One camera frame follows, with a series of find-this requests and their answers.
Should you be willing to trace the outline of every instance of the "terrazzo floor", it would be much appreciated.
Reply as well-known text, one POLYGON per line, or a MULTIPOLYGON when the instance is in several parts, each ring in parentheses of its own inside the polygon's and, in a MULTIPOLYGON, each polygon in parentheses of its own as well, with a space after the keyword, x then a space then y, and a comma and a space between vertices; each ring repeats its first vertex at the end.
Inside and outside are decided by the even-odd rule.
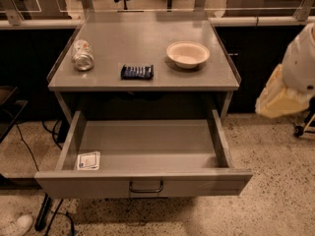
MULTIPOLYGON (((292 135, 301 116, 269 120, 228 114, 223 129, 235 168, 253 177, 239 196, 171 199, 64 200, 76 235, 289 235, 315 231, 315 136, 292 135)), ((54 122, 46 125, 52 128, 54 122)), ((60 149, 40 122, 19 125, 39 170, 53 169, 60 149)), ((0 146, 2 172, 35 172, 14 127, 0 146)), ((0 226, 29 213, 37 217, 44 193, 0 191, 0 226)), ((54 200, 55 210, 59 200, 54 200)), ((27 235, 43 235, 34 227, 27 235)), ((58 214, 49 235, 70 235, 70 220, 58 214)))

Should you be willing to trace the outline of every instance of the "silver can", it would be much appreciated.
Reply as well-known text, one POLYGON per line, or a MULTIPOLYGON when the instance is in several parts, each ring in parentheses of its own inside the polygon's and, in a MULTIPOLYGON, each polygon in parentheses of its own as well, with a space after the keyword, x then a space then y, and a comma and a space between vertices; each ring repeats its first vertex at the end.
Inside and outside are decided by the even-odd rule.
POLYGON ((72 63, 79 71, 90 70, 94 64, 94 58, 91 46, 87 41, 78 39, 73 44, 72 63))

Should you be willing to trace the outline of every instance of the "drawer handle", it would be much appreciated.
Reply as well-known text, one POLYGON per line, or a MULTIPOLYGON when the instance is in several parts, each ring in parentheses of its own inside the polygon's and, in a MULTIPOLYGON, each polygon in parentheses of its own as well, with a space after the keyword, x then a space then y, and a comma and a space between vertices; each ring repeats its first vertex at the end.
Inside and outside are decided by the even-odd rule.
POLYGON ((159 182, 158 189, 153 189, 153 190, 136 190, 133 188, 132 184, 133 184, 132 182, 129 183, 129 191, 132 193, 160 193, 164 188, 163 181, 159 182))

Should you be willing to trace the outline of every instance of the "white shoe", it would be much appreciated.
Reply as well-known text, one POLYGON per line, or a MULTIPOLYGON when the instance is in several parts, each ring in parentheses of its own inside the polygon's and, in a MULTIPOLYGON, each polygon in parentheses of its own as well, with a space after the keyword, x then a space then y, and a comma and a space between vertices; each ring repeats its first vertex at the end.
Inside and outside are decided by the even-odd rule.
POLYGON ((23 236, 32 227, 32 216, 23 215, 20 216, 16 221, 9 223, 8 225, 0 228, 0 236, 23 236))

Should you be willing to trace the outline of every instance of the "sticker in drawer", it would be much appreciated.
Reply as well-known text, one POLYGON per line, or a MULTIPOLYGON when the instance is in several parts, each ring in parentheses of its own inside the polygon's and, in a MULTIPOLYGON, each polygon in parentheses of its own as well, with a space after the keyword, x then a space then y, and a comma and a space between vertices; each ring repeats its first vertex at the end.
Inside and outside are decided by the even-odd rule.
POLYGON ((98 170, 99 152, 82 153, 78 155, 78 170, 98 170))

